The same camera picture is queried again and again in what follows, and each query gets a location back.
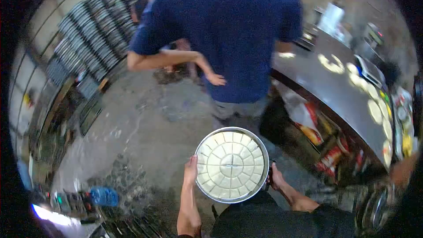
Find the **black shirt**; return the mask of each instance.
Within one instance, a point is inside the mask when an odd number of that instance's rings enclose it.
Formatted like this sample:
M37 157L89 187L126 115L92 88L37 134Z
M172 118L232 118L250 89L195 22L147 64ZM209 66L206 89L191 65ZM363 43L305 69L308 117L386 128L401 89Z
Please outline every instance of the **black shirt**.
M216 220L210 237L349 238L354 234L354 214L350 212L328 205L320 205L311 213L283 210L273 199L267 199L261 204L230 205Z

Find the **man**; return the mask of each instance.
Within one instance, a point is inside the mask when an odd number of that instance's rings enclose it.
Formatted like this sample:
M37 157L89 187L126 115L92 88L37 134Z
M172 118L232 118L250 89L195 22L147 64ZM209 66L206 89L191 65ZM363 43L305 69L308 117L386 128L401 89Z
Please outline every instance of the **man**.
M131 6L131 18L135 24L140 23L145 7L147 6L148 3L152 1L153 0L137 0Z
M259 117L270 88L272 52L300 37L299 0L155 0L130 44L128 68L195 61L204 71L213 115ZM160 48L185 38L196 51Z
M201 235L201 218L194 197L198 157L192 156L185 164L177 230L179 237ZM297 192L283 179L272 164L268 179L274 190L280 192L291 206L282 210L269 195L261 190L249 200L231 204L216 220L211 237L353 237L354 214L320 205Z

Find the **human hand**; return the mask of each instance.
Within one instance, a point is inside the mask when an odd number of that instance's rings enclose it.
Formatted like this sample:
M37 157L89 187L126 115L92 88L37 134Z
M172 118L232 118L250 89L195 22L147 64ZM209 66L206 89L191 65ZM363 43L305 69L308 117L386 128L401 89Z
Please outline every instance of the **human hand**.
M226 84L225 78L215 73L206 74L206 79L215 86L224 86Z
M193 155L189 161L185 164L184 171L184 186L193 186L195 179L197 178L198 169L197 169L198 156Z
M272 176L267 176L267 183L270 183L274 190L280 190L282 185L285 184L282 173L278 170L274 162L272 162L271 170Z

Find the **pan handle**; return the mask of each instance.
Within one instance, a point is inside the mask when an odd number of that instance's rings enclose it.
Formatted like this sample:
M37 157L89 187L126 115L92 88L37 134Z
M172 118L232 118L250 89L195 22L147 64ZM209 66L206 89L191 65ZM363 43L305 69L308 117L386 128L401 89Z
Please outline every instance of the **pan handle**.
M276 160L274 160L274 159L271 159L270 161L272 161L272 163L276 163ZM269 165L268 175L269 175L269 178L272 178L272 165L271 164ZM266 187L264 188L264 191L268 191L269 187L270 187L270 182L266 183Z

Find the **concrete floor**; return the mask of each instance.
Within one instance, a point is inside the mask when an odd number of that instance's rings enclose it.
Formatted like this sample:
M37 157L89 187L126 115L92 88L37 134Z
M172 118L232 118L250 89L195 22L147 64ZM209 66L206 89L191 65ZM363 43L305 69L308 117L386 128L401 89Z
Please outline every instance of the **concrete floor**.
M103 111L84 138L68 149L53 181L53 190L75 191L90 185L111 186L120 194L120 208L158 220L176 233L183 164L198 143L214 130L208 96L189 79L157 85L152 72L115 75L104 94ZM300 151L276 147L273 156L286 181L300 192L321 183L292 157ZM282 208L284 198L270 190ZM218 213L226 205L196 192L203 227L214 223L211 205Z

